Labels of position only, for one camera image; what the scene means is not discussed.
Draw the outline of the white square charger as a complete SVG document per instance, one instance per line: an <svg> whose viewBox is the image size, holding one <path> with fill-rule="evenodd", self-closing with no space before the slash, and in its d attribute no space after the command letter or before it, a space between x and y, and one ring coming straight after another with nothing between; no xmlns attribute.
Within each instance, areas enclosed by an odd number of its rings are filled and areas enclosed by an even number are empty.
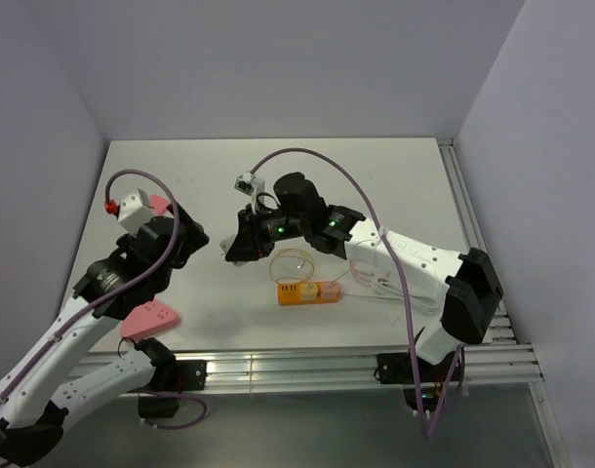
<svg viewBox="0 0 595 468"><path fill-rule="evenodd" d="M228 263L231 263L233 266L239 267L241 265L241 263L239 261L232 260L232 259L228 258L228 254L234 244L235 239L236 239L236 236L231 235L231 236L221 240L219 245L222 250L223 259L225 261L227 261Z"/></svg>

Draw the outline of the orange power strip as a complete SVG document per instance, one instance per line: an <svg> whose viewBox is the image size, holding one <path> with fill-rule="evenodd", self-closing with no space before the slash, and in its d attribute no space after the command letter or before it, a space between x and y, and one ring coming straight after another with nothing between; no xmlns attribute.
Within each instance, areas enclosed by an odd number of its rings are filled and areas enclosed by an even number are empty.
<svg viewBox="0 0 595 468"><path fill-rule="evenodd" d="M316 283L319 289L320 282L300 282L279 284L277 286L277 302L279 306L302 306L302 305L320 305L339 302L341 299L341 290L339 295L332 300L322 300L320 293L314 301L303 302L300 300L299 285L301 283Z"/></svg>

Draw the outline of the yellow plug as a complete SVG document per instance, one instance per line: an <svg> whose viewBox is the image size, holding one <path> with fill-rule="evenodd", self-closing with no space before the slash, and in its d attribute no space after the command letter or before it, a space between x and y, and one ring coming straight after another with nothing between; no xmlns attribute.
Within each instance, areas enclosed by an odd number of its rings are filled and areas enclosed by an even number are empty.
<svg viewBox="0 0 595 468"><path fill-rule="evenodd" d="M301 283L299 285L300 300L303 302L314 301L318 297L319 289L316 283Z"/></svg>

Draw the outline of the pink triangular power strip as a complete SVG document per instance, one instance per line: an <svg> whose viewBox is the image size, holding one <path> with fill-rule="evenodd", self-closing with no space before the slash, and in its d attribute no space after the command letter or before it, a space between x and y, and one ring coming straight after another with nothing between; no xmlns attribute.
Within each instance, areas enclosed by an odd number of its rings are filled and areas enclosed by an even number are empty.
<svg viewBox="0 0 595 468"><path fill-rule="evenodd" d="M136 307L122 322L120 336L138 341L169 331L180 324L177 311L158 299Z"/></svg>

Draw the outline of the pink plug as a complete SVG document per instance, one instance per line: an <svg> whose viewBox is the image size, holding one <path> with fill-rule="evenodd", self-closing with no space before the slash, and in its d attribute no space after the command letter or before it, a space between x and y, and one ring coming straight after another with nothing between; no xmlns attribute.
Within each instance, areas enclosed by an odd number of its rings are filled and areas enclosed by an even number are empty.
<svg viewBox="0 0 595 468"><path fill-rule="evenodd" d="M319 293L322 300L335 299L340 293L340 287L337 281L327 281L319 283Z"/></svg>

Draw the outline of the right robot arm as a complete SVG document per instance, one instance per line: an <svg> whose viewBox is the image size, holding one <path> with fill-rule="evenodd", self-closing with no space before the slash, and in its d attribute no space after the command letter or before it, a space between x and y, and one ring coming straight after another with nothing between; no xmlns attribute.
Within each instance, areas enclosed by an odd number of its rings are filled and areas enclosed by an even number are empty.
<svg viewBox="0 0 595 468"><path fill-rule="evenodd" d="M416 350L408 369L420 380L431 378L460 345L483 342L503 298L503 288L489 255L442 250L377 225L341 205L329 205L302 173L274 184L274 209L248 204L238 212L235 235L221 241L226 261L258 261L276 243L302 238L314 250L343 260L369 264L398 276L413 295L436 305L436 317L415 334Z"/></svg>

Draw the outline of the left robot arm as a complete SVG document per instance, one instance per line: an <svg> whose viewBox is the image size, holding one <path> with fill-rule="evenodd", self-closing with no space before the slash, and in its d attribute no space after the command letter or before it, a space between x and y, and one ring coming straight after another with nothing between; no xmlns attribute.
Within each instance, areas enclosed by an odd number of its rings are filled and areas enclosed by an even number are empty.
<svg viewBox="0 0 595 468"><path fill-rule="evenodd" d="M121 236L115 251L92 263L50 328L0 380L0 458L7 463L39 461L66 430L123 393L178 389L176 357L153 337L100 370L67 379L100 339L165 291L173 271L208 244L179 204L168 212Z"/></svg>

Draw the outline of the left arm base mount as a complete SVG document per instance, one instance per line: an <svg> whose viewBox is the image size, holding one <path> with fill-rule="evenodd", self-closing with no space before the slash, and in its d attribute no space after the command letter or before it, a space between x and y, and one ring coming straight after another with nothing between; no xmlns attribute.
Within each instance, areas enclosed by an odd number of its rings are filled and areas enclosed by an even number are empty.
<svg viewBox="0 0 595 468"><path fill-rule="evenodd" d="M176 360L165 377L154 377L142 387L137 402L139 417L150 421L173 418L181 406L180 395L203 390L206 376L206 361Z"/></svg>

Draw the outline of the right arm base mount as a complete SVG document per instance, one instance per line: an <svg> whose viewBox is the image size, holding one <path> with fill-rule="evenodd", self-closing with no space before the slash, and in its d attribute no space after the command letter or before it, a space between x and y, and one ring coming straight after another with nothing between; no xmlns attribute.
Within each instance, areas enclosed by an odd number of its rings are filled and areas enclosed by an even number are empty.
<svg viewBox="0 0 595 468"><path fill-rule="evenodd" d="M437 409L454 356L455 351L452 351L438 365L430 365L422 359L417 360L421 381L421 399L427 414L433 414ZM461 349L450 379L451 384L456 384L457 391L462 390L465 370L465 352L464 349ZM383 385L409 385L409 388L403 390L404 399L411 411L417 411L417 396L414 390L414 376L409 353L378 354L374 379Z"/></svg>

